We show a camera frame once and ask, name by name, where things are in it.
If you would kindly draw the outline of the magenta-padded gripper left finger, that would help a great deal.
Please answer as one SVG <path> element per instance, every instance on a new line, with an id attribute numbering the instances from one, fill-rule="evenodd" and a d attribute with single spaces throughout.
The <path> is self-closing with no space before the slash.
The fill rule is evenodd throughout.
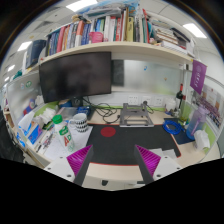
<path id="1" fill-rule="evenodd" d="M 46 166 L 44 170 L 81 186 L 93 154 L 93 146 L 89 145 L 67 157 L 56 159 Z"/>

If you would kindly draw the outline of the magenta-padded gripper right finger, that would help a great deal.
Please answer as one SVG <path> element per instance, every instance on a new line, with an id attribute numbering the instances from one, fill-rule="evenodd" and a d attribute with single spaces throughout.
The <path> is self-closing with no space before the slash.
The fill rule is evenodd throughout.
<path id="1" fill-rule="evenodd" d="M 145 184 L 150 184 L 182 169 L 169 156 L 159 156 L 139 145 L 134 146 L 134 156 Z"/>

